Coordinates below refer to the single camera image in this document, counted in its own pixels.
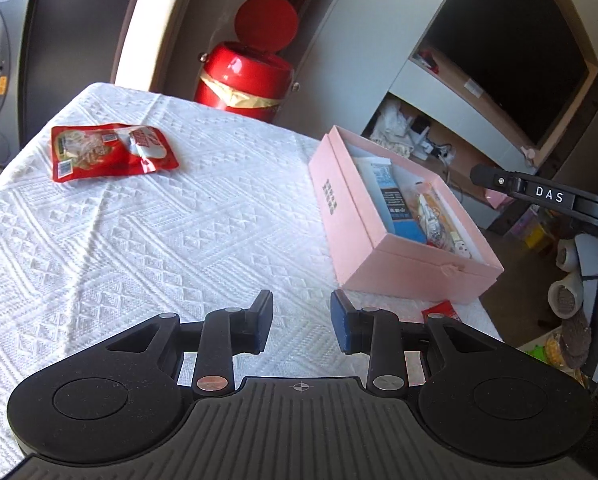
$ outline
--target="red canister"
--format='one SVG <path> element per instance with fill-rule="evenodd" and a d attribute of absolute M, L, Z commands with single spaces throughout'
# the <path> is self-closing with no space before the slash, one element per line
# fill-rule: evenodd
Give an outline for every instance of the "red canister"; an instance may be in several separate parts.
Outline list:
<path fill-rule="evenodd" d="M 286 0 L 248 0 L 237 12 L 239 42 L 218 44 L 203 56 L 195 101 L 271 122 L 294 77 L 290 63 L 274 53 L 297 34 L 299 18 Z"/>

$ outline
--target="white cloth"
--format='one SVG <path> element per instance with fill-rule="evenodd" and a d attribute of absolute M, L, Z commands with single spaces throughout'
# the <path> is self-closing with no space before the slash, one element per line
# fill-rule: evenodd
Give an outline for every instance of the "white cloth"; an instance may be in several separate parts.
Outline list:
<path fill-rule="evenodd" d="M 56 184 L 54 124 L 160 128 L 172 172 Z M 182 321 L 274 293 L 266 351 L 244 375 L 365 377 L 330 326 L 337 284 L 307 163 L 317 142 L 198 104 L 106 84 L 87 88 L 0 176 L 0 478 L 22 458 L 6 421 L 25 377 L 160 312 Z M 351 293 L 421 321 L 420 301 Z M 464 322 L 497 336 L 478 302 Z M 191 380 L 186 361 L 180 382 Z"/>

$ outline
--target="black circular pad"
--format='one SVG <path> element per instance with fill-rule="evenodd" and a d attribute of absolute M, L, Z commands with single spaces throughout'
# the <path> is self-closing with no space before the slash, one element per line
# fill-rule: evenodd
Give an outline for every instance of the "black circular pad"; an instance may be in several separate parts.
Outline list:
<path fill-rule="evenodd" d="M 77 420 L 96 420 L 117 413 L 128 401 L 123 384 L 110 379 L 77 379 L 57 390 L 53 404 L 60 413 Z"/>
<path fill-rule="evenodd" d="M 146 330 L 137 333 L 142 339 Z M 161 350 L 108 346 L 116 348 L 104 341 L 15 388 L 7 415 L 22 449 L 64 463 L 101 464 L 137 455 L 175 428 L 184 406 L 177 383 L 157 366 Z"/>
<path fill-rule="evenodd" d="M 483 381 L 474 388 L 474 402 L 488 415 L 504 420 L 524 420 L 539 415 L 548 396 L 539 386 L 512 377 Z"/>
<path fill-rule="evenodd" d="M 586 434 L 588 393 L 565 373 L 505 346 L 448 357 L 419 395 L 426 426 L 447 446 L 529 465 L 565 455 Z"/>

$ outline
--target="yellow object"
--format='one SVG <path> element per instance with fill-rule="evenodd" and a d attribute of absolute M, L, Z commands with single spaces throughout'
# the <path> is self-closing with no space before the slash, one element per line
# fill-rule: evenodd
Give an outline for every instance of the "yellow object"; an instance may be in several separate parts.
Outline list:
<path fill-rule="evenodd" d="M 6 88 L 8 88 L 8 76 L 1 75 L 0 76 L 0 95 L 4 95 L 6 93 Z"/>
<path fill-rule="evenodd" d="M 530 231 L 530 234 L 525 237 L 524 242 L 528 249 L 540 251 L 551 238 L 552 236 L 546 232 L 543 226 L 538 224 L 532 231 Z"/>
<path fill-rule="evenodd" d="M 586 385 L 586 378 L 581 373 L 581 370 L 579 370 L 578 368 L 574 371 L 574 379 L 577 383 L 581 384 L 581 386 L 583 386 L 584 388 L 588 387 Z"/>
<path fill-rule="evenodd" d="M 561 348 L 559 347 L 559 340 L 556 336 L 552 335 L 545 342 L 545 357 L 549 364 L 555 368 L 563 368 L 566 362 L 563 360 L 561 355 Z"/>
<path fill-rule="evenodd" d="M 240 92 L 230 86 L 210 77 L 205 70 L 201 71 L 200 79 L 213 93 L 231 108 L 272 108 L 281 104 L 281 99 L 258 97 L 246 92 Z"/>

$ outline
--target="red wrapper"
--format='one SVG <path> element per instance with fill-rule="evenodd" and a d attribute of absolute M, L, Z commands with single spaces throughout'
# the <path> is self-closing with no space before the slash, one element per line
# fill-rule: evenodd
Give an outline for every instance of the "red wrapper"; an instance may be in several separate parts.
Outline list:
<path fill-rule="evenodd" d="M 459 319 L 459 314 L 457 314 L 457 312 L 454 310 L 452 303 L 450 303 L 448 300 L 445 300 L 438 305 L 431 306 L 430 308 L 426 308 L 421 312 L 421 314 L 423 314 L 424 319 L 426 319 L 428 314 L 443 314 L 444 316 L 452 317 L 457 321 L 461 320 Z"/>
<path fill-rule="evenodd" d="M 152 173 L 179 166 L 166 137 L 152 126 L 54 126 L 50 143 L 55 182 Z"/>

